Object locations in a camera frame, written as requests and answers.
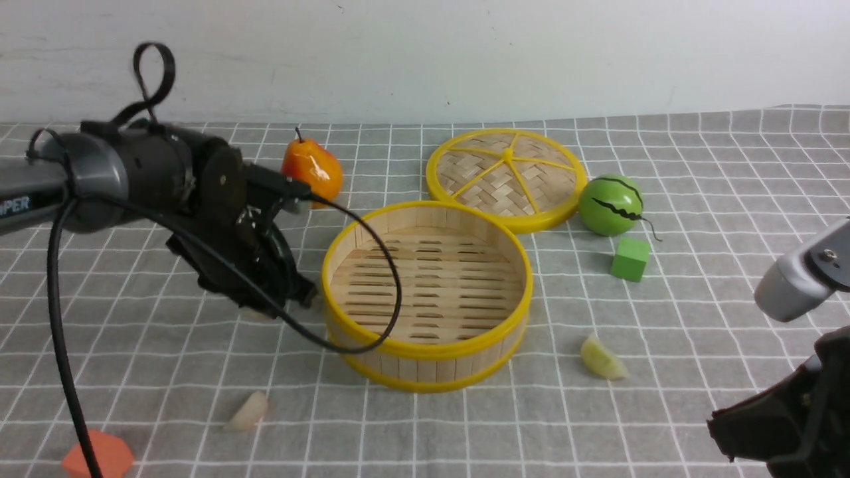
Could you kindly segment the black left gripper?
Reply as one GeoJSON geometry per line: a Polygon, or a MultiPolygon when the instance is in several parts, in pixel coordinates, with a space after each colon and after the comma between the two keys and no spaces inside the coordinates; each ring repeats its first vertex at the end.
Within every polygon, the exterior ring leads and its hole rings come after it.
{"type": "Polygon", "coordinates": [[[240,307],[276,317],[290,301],[315,303],[317,287],[296,266],[294,252],[274,223],[288,200],[195,200],[166,212],[183,229],[167,241],[197,272],[199,285],[240,307]]]}

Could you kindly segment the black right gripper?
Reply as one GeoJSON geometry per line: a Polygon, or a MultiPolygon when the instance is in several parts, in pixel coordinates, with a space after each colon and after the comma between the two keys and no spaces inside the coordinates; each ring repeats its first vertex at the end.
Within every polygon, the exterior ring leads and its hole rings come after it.
{"type": "Polygon", "coordinates": [[[765,463],[773,477],[849,475],[849,330],[823,334],[815,354],[707,427],[721,453],[765,463]]]}

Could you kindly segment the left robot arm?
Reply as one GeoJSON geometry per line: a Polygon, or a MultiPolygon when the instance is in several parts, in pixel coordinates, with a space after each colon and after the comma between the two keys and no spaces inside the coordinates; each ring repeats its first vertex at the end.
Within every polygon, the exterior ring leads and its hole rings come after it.
{"type": "Polygon", "coordinates": [[[199,285],[240,307],[276,317],[289,301],[312,305],[316,287],[298,271],[282,231],[310,189],[246,161],[239,148],[191,128],[140,119],[127,128],[82,122],[27,157],[2,166],[2,233],[55,220],[89,234],[151,218],[178,227],[168,249],[197,272],[199,285]]]}

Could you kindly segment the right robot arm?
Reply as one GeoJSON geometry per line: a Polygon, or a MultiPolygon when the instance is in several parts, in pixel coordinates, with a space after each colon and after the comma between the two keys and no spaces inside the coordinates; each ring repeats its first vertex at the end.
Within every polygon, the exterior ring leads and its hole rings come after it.
{"type": "MultiPolygon", "coordinates": [[[[775,260],[754,300],[768,317],[789,323],[849,288],[849,223],[844,218],[775,260]]],[[[849,475],[849,330],[823,334],[783,381],[707,421],[730,460],[765,463],[774,477],[849,475]]]]}

